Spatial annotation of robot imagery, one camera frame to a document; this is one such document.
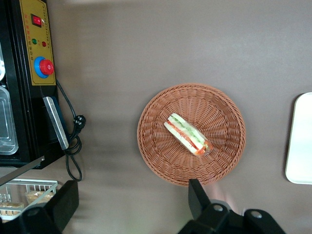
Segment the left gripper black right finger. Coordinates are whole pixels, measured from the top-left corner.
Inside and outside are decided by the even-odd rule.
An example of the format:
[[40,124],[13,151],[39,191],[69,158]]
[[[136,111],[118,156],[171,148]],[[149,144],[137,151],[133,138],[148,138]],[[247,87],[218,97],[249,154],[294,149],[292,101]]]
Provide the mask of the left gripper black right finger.
[[193,219],[198,219],[211,202],[198,179],[190,179],[188,187],[188,204]]

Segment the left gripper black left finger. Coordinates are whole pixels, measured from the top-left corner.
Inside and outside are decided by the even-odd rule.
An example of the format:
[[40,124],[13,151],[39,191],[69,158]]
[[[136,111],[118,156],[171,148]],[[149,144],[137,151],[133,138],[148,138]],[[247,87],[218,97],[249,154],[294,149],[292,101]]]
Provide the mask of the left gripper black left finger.
[[78,206],[78,182],[68,180],[45,205],[45,210],[56,227],[63,232]]

